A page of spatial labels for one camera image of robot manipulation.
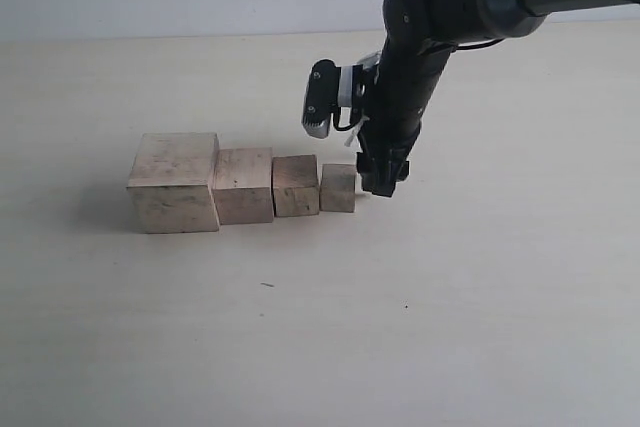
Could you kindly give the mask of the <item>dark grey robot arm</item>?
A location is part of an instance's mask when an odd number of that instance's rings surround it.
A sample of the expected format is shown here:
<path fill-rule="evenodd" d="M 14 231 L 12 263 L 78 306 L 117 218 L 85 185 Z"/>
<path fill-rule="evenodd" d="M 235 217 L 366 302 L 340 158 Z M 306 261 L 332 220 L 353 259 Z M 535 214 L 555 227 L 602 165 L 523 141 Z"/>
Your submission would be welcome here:
<path fill-rule="evenodd" d="M 639 0 L 383 0 L 384 46 L 364 92 L 362 187 L 392 196 L 408 175 L 421 117 L 452 53 L 533 33 L 551 14 Z"/>

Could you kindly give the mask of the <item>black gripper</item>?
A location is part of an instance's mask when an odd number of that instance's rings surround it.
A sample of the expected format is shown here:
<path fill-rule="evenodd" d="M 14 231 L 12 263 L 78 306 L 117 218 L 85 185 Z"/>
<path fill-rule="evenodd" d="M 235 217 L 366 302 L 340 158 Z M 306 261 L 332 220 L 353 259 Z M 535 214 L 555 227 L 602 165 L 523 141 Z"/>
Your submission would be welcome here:
<path fill-rule="evenodd" d="M 392 197 L 409 175 L 409 153 L 422 116 L 455 47 L 429 40 L 403 43 L 387 36 L 358 134 L 356 170 L 363 191 Z"/>

